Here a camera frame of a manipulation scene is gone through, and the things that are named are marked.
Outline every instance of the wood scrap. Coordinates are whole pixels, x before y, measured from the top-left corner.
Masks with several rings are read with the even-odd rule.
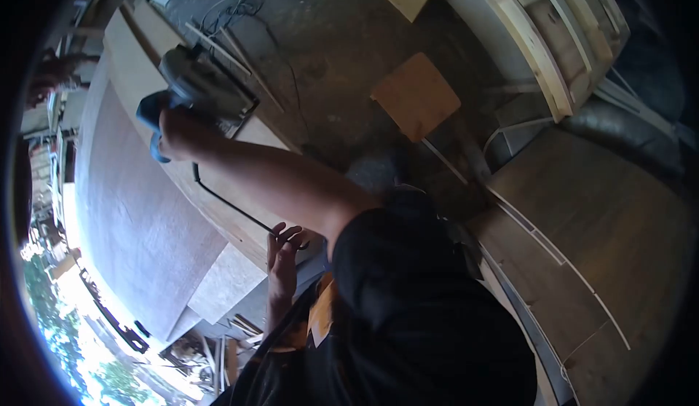
[[[236,383],[238,379],[238,342],[226,341],[226,382],[229,385]]]

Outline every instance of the black t-shirt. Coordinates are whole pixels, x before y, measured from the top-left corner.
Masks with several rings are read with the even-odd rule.
[[[332,273],[214,405],[533,404],[524,334],[452,247],[435,219],[362,213],[337,239]]]

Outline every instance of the dark wooden panel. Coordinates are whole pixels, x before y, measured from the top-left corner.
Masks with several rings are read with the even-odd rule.
[[[559,265],[502,209],[487,211],[469,227],[529,306],[561,360],[609,321],[575,271]]]
[[[568,258],[633,347],[676,292],[691,225],[666,186],[610,151],[547,129],[489,182]]]
[[[150,157],[111,84],[86,143],[76,180],[83,244],[129,312],[165,340],[226,241]]]

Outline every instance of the tree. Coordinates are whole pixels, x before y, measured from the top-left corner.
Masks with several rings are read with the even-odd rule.
[[[135,401],[143,403],[151,398],[147,389],[142,389],[136,381],[133,368],[127,368],[118,360],[100,365],[99,373],[90,373],[102,385],[102,395],[123,405],[135,406]]]
[[[71,385],[83,397],[91,398],[87,384],[78,372],[78,362],[84,360],[78,345],[78,313],[73,309],[61,317],[61,308],[65,304],[58,299],[58,288],[48,279],[39,255],[34,254],[30,261],[24,262],[24,281],[39,322],[39,331],[46,338],[49,349],[58,358]]]

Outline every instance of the wooden frame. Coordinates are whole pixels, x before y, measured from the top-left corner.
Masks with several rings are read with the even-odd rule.
[[[628,39],[615,0],[488,0],[513,37],[556,122],[572,116]]]

